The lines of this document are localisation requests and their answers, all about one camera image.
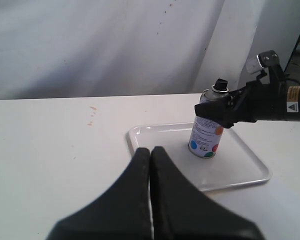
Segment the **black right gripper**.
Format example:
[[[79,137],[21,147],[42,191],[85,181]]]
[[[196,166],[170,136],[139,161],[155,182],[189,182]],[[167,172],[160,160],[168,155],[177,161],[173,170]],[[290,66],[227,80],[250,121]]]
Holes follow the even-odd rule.
[[[195,115],[226,129],[232,128],[234,122],[300,122],[300,80],[287,77],[280,66],[269,67],[268,75],[269,83],[261,82],[265,76],[262,71],[256,80],[236,91],[232,113],[229,101],[219,99],[196,104]]]

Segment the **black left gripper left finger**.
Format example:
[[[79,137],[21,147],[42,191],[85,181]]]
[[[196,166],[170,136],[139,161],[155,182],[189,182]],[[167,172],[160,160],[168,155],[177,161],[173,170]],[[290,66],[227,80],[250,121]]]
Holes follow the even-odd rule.
[[[130,163],[97,199],[58,221],[49,240],[150,240],[150,151],[138,148]]]

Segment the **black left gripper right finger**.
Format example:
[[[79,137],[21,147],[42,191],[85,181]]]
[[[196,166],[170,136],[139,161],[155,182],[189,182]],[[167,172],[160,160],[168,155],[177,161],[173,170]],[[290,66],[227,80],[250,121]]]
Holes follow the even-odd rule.
[[[199,191],[162,146],[150,156],[150,198],[156,240],[263,240],[252,221]]]

